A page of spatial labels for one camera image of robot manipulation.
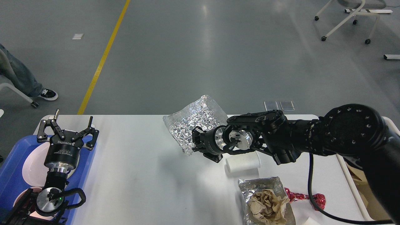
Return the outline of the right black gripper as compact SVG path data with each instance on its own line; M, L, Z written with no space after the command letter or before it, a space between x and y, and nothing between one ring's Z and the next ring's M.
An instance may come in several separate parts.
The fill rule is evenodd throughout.
M201 152L207 159L219 163L223 159L223 147L226 145L223 134L227 126L218 126L204 131L200 126L192 130L193 152Z

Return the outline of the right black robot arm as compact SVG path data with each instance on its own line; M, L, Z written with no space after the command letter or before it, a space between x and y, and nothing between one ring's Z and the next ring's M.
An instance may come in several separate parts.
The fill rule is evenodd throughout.
M346 104L310 121L289 120L281 110L247 113L227 119L209 131L192 130L194 152L218 163L224 153L240 155L258 151L271 156L277 165L296 162L309 153L307 192L312 194L314 155L341 155L364 171L369 186L389 215L389 220L355 221L331 215L313 198L311 204L323 215L349 224L399 224L399 134L380 114L362 104Z

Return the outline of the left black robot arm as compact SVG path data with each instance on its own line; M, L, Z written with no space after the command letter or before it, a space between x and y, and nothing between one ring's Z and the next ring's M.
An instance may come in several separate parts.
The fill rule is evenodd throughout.
M99 130L93 117L83 131L61 129L58 114L39 122L36 137L20 139L1 167L2 225L68 225L86 202Z

